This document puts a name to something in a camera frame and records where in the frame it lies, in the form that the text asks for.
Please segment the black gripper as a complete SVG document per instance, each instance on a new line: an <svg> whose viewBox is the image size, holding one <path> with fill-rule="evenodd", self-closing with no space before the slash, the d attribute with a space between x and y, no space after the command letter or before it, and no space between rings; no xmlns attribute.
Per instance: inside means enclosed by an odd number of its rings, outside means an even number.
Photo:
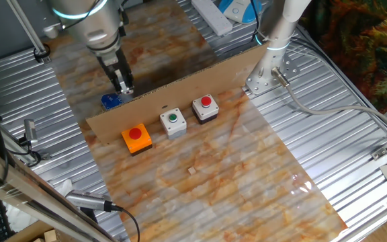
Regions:
<svg viewBox="0 0 387 242"><path fill-rule="evenodd" d="M112 84L115 84L117 93L133 94L133 76L128 61L121 48L96 50L100 66Z"/></svg>

